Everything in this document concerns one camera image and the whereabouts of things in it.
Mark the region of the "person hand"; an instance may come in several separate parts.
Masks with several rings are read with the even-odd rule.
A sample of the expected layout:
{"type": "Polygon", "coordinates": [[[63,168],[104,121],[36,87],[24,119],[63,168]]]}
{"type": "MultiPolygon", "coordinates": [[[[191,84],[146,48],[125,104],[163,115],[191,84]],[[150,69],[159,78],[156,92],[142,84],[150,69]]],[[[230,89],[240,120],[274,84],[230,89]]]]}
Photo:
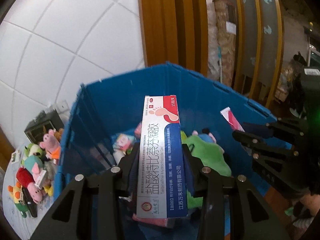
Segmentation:
{"type": "Polygon", "coordinates": [[[285,214],[292,221],[302,217],[316,217],[319,212],[319,194],[307,193],[299,199],[291,200],[291,206],[285,210],[285,214]]]}

